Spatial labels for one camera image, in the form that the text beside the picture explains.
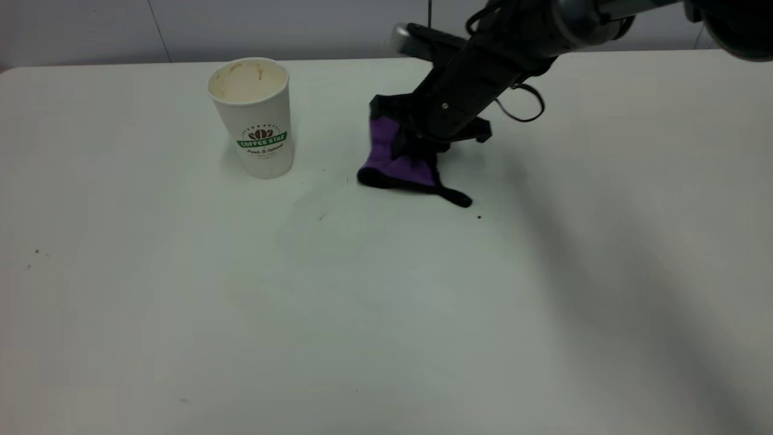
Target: purple and black cloth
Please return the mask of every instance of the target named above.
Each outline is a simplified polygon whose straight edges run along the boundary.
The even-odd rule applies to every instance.
[[[470,197],[440,182],[437,154],[392,158],[392,142],[399,131],[400,124],[386,116],[370,119],[370,155],[357,173],[360,183],[379,189],[434,194],[459,207],[470,207]]]

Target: white table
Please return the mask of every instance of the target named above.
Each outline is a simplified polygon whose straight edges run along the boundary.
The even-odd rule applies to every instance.
[[[268,181],[214,63],[0,75],[0,433],[773,430],[772,65],[563,57],[441,157],[465,210],[356,182],[427,63],[284,64]]]

